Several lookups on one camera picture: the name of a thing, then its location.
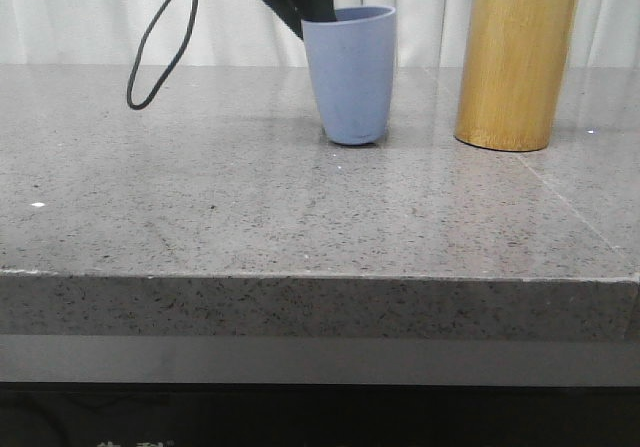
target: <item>black strap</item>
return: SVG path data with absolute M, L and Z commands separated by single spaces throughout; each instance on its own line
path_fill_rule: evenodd
M 149 27 L 147 27 L 147 30 L 145 31 L 144 35 L 142 36 L 142 39 L 140 40 L 140 46 L 138 47 L 138 53 L 136 54 L 136 60 L 135 60 L 135 62 L 133 64 L 133 69 L 131 70 L 131 75 L 129 76 L 129 83 L 127 84 L 127 104 L 129 105 L 129 107 L 131 107 L 134 110 L 144 109 L 146 106 L 148 106 L 151 103 L 153 98 L 156 96 L 156 94 L 160 90 L 160 87 L 162 87 L 162 84 L 164 83 L 164 81 L 167 80 L 167 77 L 169 77 L 169 74 L 171 73 L 171 71 L 174 69 L 174 67 L 180 61 L 180 58 L 184 54 L 184 51 L 187 50 L 187 45 L 189 44 L 189 40 L 191 39 L 191 33 L 193 32 L 193 26 L 194 26 L 194 24 L 196 22 L 196 13 L 198 11 L 198 0 L 191 0 L 191 15 L 189 16 L 189 24 L 187 25 L 187 32 L 184 34 L 184 39 L 182 40 L 182 45 L 180 45 L 180 48 L 178 49 L 178 52 L 173 57 L 173 60 L 169 63 L 167 68 L 164 70 L 164 72 L 162 73 L 162 75 L 160 76 L 160 78 L 158 79 L 156 84 L 153 86 L 153 89 L 151 89 L 151 92 L 149 93 L 147 98 L 143 102 L 141 102 L 140 104 L 135 104 L 133 102 L 133 100 L 131 99 L 131 93 L 133 91 L 133 85 L 135 84 L 135 81 L 136 81 L 136 75 L 138 74 L 138 67 L 140 66 L 140 60 L 142 59 L 142 53 L 144 51 L 144 46 L 147 43 L 147 38 L 149 37 L 149 34 L 151 34 L 151 31 L 153 30 L 153 28 L 155 27 L 156 23 L 158 22 L 158 20 L 160 19 L 160 17 L 164 13 L 164 11 L 167 8 L 167 6 L 171 3 L 171 1 L 172 0 L 165 0 L 164 1 L 162 6 L 160 7 L 158 12 L 156 13 L 155 17 L 153 18 L 153 20 L 149 24 Z

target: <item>curtain fold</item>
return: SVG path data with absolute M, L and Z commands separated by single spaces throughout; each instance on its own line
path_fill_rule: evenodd
M 130 63 L 163 0 L 0 0 L 0 63 Z M 336 0 L 398 8 L 401 66 L 461 66 L 472 0 Z M 166 64 L 191 0 L 175 0 L 143 62 Z M 200 0 L 190 65 L 304 66 L 302 43 L 260 0 Z M 640 66 L 640 0 L 580 0 L 570 64 Z

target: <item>cup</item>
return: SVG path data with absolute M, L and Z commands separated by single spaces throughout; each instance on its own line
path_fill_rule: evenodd
M 494 150 L 549 145 L 577 0 L 473 0 L 455 136 Z
M 362 145 L 387 131 L 396 49 L 396 9 L 336 10 L 337 22 L 302 22 L 316 104 L 333 142 Z

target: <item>bamboo cup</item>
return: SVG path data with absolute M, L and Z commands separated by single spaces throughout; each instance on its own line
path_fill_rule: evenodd
M 488 149 L 549 145 L 577 0 L 474 0 L 455 136 Z

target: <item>granite countertop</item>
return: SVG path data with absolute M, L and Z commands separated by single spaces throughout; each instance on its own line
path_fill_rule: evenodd
M 0 334 L 640 340 L 639 71 L 525 154 L 453 138 L 460 75 L 345 148 L 305 69 L 0 66 Z

